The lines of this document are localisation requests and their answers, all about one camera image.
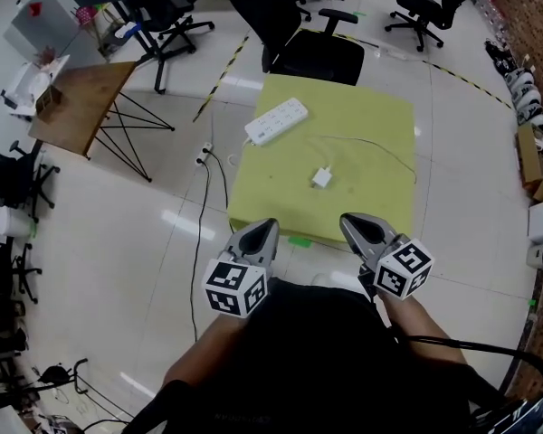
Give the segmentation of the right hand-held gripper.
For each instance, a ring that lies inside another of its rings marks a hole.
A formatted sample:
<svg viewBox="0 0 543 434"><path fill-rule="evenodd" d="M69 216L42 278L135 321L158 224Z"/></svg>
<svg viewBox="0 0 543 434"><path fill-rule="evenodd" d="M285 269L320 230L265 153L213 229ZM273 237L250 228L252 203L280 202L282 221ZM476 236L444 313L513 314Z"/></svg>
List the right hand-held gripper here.
<svg viewBox="0 0 543 434"><path fill-rule="evenodd" d="M406 299L425 284L434 257L418 239L409 239L384 219L360 212L346 212L339 227L352 252L364 262L358 279L370 296L377 289Z"/></svg>

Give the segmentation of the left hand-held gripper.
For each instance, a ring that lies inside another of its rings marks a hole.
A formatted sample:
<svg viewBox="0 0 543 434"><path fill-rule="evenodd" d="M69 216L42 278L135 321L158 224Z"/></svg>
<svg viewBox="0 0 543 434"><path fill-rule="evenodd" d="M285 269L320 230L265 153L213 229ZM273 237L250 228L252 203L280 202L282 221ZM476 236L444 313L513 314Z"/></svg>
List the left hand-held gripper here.
<svg viewBox="0 0 543 434"><path fill-rule="evenodd" d="M268 295L280 236L276 219L250 223L236 231L226 250L211 259L202 279L209 307L220 314L247 318Z"/></svg>

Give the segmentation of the white power strip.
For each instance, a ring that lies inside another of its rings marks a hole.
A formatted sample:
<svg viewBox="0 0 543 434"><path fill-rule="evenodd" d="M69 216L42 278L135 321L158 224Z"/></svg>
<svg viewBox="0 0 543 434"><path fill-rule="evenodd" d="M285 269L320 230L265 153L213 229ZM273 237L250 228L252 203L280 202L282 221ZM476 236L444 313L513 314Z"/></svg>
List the white power strip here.
<svg viewBox="0 0 543 434"><path fill-rule="evenodd" d="M244 130L252 144L263 146L298 125L308 115L307 108L299 100L291 98L248 123Z"/></svg>

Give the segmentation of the person's right forearm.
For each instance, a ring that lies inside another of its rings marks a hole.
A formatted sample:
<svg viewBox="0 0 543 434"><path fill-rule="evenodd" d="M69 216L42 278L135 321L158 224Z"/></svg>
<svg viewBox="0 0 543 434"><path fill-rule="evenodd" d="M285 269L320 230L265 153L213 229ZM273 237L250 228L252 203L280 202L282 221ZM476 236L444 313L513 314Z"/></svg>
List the person's right forearm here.
<svg viewBox="0 0 543 434"><path fill-rule="evenodd" d="M382 291L378 292L378 296L384 304L391 323L398 326L405 335L449 338L415 297L400 300ZM411 342L410 346L424 359L467 364L460 349L418 342Z"/></svg>

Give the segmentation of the person's left forearm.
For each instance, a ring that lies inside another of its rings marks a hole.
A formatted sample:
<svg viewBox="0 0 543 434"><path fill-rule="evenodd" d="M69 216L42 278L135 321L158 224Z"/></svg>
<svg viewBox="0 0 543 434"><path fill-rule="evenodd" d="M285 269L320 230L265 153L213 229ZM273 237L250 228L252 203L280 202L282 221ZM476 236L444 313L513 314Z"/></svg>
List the person's left forearm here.
<svg viewBox="0 0 543 434"><path fill-rule="evenodd" d="M174 381L190 386L207 381L227 360L247 323L247 319L218 316L197 341L169 367L161 388Z"/></svg>

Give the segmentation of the yellow-green covered table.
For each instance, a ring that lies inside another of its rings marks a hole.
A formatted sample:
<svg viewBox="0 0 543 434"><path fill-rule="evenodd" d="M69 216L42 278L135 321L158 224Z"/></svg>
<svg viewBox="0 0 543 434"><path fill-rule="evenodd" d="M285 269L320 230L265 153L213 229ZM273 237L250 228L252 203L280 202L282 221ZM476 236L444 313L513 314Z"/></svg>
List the yellow-green covered table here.
<svg viewBox="0 0 543 434"><path fill-rule="evenodd" d="M287 235L343 241L341 214L413 230L414 108L370 88L270 74L255 114L295 98L309 115L263 146L247 145L231 191L235 227L278 220Z"/></svg>

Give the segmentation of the person's torso in black shirt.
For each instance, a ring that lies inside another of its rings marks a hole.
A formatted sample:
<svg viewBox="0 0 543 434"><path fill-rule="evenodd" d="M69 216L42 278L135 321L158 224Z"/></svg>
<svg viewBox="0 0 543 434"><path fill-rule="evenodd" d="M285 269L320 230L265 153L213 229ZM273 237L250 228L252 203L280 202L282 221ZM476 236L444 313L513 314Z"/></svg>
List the person's torso in black shirt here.
<svg viewBox="0 0 543 434"><path fill-rule="evenodd" d="M174 381L122 434L465 434L503 395L467 364L424 359L365 296L280 279L207 381Z"/></svg>

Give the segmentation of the black-yellow striped floor tape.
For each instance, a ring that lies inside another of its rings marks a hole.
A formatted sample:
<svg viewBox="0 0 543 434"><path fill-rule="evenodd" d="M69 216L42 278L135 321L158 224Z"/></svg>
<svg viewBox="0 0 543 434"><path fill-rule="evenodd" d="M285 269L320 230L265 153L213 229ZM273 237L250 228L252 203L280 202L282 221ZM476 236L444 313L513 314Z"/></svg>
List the black-yellow striped floor tape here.
<svg viewBox="0 0 543 434"><path fill-rule="evenodd" d="M233 66L235 61L237 60L238 55L243 50L243 47L248 42L249 38L250 38L249 34L246 34L243 37L243 39L240 42L239 46L233 52L232 58L225 64L224 70L220 74L216 84L212 87L212 89L210 90L209 94L207 95L205 101L203 102L203 104L201 105L199 110L195 113L195 116L194 116L194 118L192 120L192 123L195 123L200 118L200 116L203 114L204 110L207 108L207 106L209 105L209 103L213 99L213 97L214 97L215 93L217 92L218 88L220 87L223 79L227 76L229 70L231 69L231 67Z"/></svg>
<svg viewBox="0 0 543 434"><path fill-rule="evenodd" d="M444 68L443 66L440 66L438 64L435 64L435 63L432 63L432 62L429 62L427 60L421 60L422 63L424 64L427 64L428 66L431 66L433 68L435 68L436 70L438 71L441 71L441 72L444 72L446 74L449 74L450 76L452 76L453 78L457 79L457 80L460 80L472 87L474 87L476 90L484 93L485 95L487 95L488 97L492 98L492 99L495 99L497 102L499 102L501 105L503 105L504 107L506 107L507 109L509 110L513 110L513 107L505 100L501 99L500 97L496 96L495 94L491 93L490 91L484 89L482 86L480 86L479 84L477 84L476 82L472 81L472 80L468 80L466 78L464 78L462 75L456 73L456 72L453 72L447 68Z"/></svg>

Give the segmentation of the brown cardboard box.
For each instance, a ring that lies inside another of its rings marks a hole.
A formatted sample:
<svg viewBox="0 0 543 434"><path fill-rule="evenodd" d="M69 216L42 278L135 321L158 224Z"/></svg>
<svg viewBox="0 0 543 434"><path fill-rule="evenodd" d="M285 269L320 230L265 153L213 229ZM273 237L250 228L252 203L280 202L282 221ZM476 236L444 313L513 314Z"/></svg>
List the brown cardboard box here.
<svg viewBox="0 0 543 434"><path fill-rule="evenodd" d="M529 123L518 127L515 147L521 186L534 202L543 203L543 140Z"/></svg>

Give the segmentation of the black office chair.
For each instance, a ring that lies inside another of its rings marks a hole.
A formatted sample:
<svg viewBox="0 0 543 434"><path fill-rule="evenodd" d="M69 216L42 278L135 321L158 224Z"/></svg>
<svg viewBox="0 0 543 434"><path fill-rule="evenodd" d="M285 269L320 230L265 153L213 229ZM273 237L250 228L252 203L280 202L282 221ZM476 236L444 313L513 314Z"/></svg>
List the black office chair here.
<svg viewBox="0 0 543 434"><path fill-rule="evenodd" d="M350 13L322 8L320 32L302 29L295 0L230 0L262 42L262 71L355 86L365 57L356 42L335 35L338 23L357 24Z"/></svg>
<svg viewBox="0 0 543 434"><path fill-rule="evenodd" d="M14 278L18 278L18 291L20 294L26 294L34 303L38 303L38 298L34 296L27 281L27 275L36 273L42 275L40 268L27 268L27 254L33 249L31 243L26 242L22 253L12 256L14 239L9 237L6 241L0 241L0 295L12 296L14 293Z"/></svg>
<svg viewBox="0 0 543 434"><path fill-rule="evenodd" d="M61 172L57 165L37 164L42 145L43 142L37 140L32 150L26 152L15 140L9 150L19 154L18 157L0 154L0 207L20 209L30 202L29 215L35 223L39 222L36 213L39 198L51 210L55 208L55 202L46 195L43 186L52 173Z"/></svg>
<svg viewBox="0 0 543 434"><path fill-rule="evenodd" d="M418 45L416 50L424 50L424 36L436 41L436 46L441 49L444 41L428 29L429 24L446 31L453 27L453 20L458 8L466 0L441 0L440 3L434 0L396 0L396 3L408 11L408 14L401 14L394 11L390 14L392 18L401 17L405 20L400 24L389 24L384 27L387 33L393 29L410 28L417 34Z"/></svg>
<svg viewBox="0 0 543 434"><path fill-rule="evenodd" d="M162 87L163 71L166 63L181 54L193 54L196 46L187 35L189 32L208 28L213 31L215 25L211 21L196 22L191 12L195 9L196 0L130 0L127 2L130 15L140 26L142 35L148 40L146 54L138 64L155 60L157 74L154 90L162 95L166 89Z"/></svg>

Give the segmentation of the row of white helmets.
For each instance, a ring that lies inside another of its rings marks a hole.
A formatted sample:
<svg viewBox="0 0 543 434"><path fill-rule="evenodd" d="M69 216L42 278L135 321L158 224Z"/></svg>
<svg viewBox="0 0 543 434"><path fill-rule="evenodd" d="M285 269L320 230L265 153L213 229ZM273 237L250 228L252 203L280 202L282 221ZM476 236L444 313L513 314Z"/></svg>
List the row of white helmets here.
<svg viewBox="0 0 543 434"><path fill-rule="evenodd" d="M504 80L511 94L518 125L530 124L543 132L542 97L533 71L519 68L507 73Z"/></svg>

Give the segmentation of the black metal stand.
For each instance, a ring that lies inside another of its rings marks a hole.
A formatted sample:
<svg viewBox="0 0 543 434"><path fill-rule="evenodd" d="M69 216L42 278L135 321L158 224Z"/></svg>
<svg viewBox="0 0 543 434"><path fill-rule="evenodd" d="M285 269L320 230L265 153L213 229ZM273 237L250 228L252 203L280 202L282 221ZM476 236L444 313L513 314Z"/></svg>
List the black metal stand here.
<svg viewBox="0 0 543 434"><path fill-rule="evenodd" d="M40 383L39 390L58 389L71 384L77 394L86 394L88 389L86 388L86 382L80 376L80 369L88 362L87 358L80 359L71 369L65 369L60 363L48 367L38 379L38 383Z"/></svg>

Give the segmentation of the white tabletop appliance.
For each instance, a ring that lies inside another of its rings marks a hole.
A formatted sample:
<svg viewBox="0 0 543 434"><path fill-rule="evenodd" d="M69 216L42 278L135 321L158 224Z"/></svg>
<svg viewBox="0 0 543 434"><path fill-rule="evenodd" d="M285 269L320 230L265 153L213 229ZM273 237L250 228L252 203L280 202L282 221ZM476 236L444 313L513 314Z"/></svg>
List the white tabletop appliance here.
<svg viewBox="0 0 543 434"><path fill-rule="evenodd" d="M42 67L32 62L24 63L13 79L1 91L1 98L10 115L33 117L37 113L38 99L52 83L49 65Z"/></svg>

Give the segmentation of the small dried plant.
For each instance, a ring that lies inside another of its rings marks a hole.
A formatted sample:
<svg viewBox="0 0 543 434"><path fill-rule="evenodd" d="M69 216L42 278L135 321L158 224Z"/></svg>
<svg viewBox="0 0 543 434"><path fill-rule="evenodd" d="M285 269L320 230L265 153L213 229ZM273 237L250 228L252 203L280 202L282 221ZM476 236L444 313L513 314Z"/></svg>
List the small dried plant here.
<svg viewBox="0 0 543 434"><path fill-rule="evenodd" d="M34 55L33 64L42 68L51 64L56 59L57 55L55 49L51 46L46 46Z"/></svg>

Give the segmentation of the white cabinet with red mark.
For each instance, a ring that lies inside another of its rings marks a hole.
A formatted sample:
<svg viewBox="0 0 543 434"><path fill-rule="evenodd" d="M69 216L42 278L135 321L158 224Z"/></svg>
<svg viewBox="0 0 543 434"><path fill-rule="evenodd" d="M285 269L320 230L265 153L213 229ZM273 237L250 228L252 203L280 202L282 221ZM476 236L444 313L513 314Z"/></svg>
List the white cabinet with red mark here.
<svg viewBox="0 0 543 434"><path fill-rule="evenodd" d="M37 62L39 54L53 49L56 57L70 56L70 68L105 62L96 41L79 27L59 0L27 0L19 4L4 38L26 61Z"/></svg>

